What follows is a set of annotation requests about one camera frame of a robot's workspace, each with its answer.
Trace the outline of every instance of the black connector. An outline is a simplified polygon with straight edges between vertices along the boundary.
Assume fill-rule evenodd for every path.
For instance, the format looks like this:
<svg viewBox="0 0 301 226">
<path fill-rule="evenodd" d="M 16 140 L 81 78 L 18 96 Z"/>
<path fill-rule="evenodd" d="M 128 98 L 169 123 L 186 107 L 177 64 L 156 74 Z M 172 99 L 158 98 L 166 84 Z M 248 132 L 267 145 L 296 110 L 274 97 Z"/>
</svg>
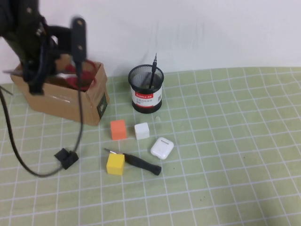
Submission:
<svg viewBox="0 0 301 226">
<path fill-rule="evenodd" d="M 78 155 L 74 151 L 67 151 L 62 149 L 55 154 L 55 157 L 61 162 L 62 167 L 66 170 L 72 166 L 78 159 Z"/>
</svg>

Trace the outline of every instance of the label on pen holder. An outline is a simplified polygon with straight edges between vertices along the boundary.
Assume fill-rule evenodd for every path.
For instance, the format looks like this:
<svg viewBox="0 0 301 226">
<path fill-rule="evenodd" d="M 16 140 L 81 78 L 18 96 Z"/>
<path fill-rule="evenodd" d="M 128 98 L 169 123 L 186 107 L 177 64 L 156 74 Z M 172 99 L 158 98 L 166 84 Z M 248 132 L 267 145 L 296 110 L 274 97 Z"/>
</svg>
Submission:
<svg viewBox="0 0 301 226">
<path fill-rule="evenodd" d="M 159 104 L 162 99 L 162 86 L 157 92 L 151 94 L 138 93 L 133 88 L 131 88 L 131 91 L 132 100 L 139 107 L 151 108 Z"/>
</svg>

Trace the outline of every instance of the pen holder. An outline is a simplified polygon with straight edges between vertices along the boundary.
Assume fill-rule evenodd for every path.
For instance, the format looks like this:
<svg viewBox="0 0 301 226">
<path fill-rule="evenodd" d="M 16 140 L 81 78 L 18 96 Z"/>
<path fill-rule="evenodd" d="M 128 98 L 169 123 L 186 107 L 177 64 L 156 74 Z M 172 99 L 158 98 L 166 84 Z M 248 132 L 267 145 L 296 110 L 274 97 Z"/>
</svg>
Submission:
<svg viewBox="0 0 301 226">
<path fill-rule="evenodd" d="M 162 106 L 162 84 L 164 74 L 156 68 L 152 86 L 149 88 L 152 77 L 152 65 L 140 65 L 133 68 L 128 75 L 131 85 L 132 105 L 140 113 L 154 113 Z"/>
</svg>

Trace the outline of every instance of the screwdriver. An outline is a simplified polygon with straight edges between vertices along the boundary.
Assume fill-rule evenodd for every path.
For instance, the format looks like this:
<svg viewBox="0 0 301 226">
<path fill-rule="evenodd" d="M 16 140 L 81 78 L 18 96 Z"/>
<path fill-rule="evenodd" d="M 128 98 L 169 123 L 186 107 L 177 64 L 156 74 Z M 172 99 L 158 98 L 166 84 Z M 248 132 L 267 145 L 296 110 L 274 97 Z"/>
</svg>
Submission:
<svg viewBox="0 0 301 226">
<path fill-rule="evenodd" d="M 125 161 L 133 166 L 136 166 L 136 167 L 139 167 L 139 168 L 142 168 L 144 170 L 148 170 L 150 172 L 152 172 L 153 174 L 155 175 L 159 175 L 161 173 L 161 167 L 160 166 L 156 166 L 156 165 L 153 165 L 153 164 L 150 164 L 134 155 L 131 155 L 131 154 L 126 154 L 126 153 L 119 153 L 119 152 L 115 152 L 115 151 L 112 151 L 108 148 L 104 148 L 106 151 L 110 152 L 110 153 L 113 153 L 113 154 L 123 154 L 124 157 L 125 157 Z"/>
</svg>

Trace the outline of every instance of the green cutting mat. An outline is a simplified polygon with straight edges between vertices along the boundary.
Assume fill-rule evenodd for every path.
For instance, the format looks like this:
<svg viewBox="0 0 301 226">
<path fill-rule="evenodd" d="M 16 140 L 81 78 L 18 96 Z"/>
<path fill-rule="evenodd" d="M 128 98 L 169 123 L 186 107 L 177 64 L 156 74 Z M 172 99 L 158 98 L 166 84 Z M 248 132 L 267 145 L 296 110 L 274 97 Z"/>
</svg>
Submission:
<svg viewBox="0 0 301 226">
<path fill-rule="evenodd" d="M 154 114 L 131 106 L 127 77 L 110 78 L 111 102 L 99 127 L 85 127 L 80 160 L 36 179 L 18 164 L 0 120 L 0 226 L 300 226 L 301 68 L 229 68 L 166 75 Z M 16 144 L 34 170 L 56 167 L 79 124 L 31 110 L 15 86 L 6 95 Z M 124 119 L 128 139 L 112 141 Z M 151 137 L 136 141 L 134 125 Z M 161 161 L 157 138 L 175 143 Z M 162 165 L 159 176 L 126 165 L 106 173 L 103 148 Z"/>
</svg>

